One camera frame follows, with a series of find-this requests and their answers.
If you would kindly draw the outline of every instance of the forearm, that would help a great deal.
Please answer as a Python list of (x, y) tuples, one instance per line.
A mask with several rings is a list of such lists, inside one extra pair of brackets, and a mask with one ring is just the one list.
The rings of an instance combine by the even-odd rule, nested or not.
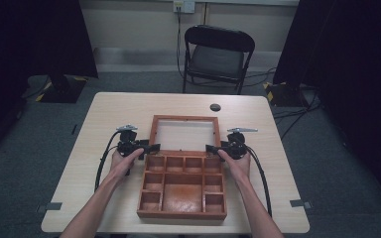
[(87, 204), (69, 223), (61, 237), (94, 237), (115, 189), (116, 179), (109, 174)]
[(236, 181), (243, 198), (246, 214), (249, 220), (252, 237), (284, 237), (274, 220), (268, 214), (262, 202), (259, 200), (249, 178), (241, 178)]

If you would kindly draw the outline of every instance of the chair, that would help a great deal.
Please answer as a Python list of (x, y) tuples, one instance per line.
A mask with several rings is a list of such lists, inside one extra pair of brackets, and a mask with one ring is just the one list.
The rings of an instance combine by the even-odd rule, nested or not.
[(255, 42), (244, 32), (207, 25), (190, 27), (185, 32), (186, 57), (183, 93), (187, 75), (234, 83), (240, 95)]

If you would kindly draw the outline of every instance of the chair backrest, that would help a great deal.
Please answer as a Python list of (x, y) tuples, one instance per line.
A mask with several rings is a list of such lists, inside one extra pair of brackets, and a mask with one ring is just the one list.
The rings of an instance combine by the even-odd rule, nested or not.
[(185, 42), (187, 47), (191, 43), (250, 54), (255, 50), (255, 42), (246, 33), (208, 25), (190, 27), (185, 32)]

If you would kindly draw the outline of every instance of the brown wooden organizer box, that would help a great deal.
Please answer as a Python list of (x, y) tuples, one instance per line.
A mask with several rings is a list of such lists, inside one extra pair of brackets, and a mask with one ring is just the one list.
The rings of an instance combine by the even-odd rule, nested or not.
[[(189, 116), (154, 116), (151, 145), (157, 143), (161, 120), (211, 122), (212, 144), (219, 146), (217, 118)], [(184, 150), (161, 150), (157, 155), (148, 155), (137, 213), (147, 218), (225, 219), (224, 170), (219, 157)]]

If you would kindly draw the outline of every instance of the stand base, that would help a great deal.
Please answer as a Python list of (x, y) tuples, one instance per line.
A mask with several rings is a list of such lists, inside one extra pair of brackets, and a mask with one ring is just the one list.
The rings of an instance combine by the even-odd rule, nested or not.
[(309, 107), (308, 102), (298, 88), (288, 84), (264, 84), (268, 100), (278, 107)]
[(61, 87), (60, 84), (54, 85), (50, 82), (44, 92), (37, 97), (38, 102), (53, 102), (53, 103), (76, 103), (82, 89), (86, 84), (83, 78), (66, 77), (66, 83)]

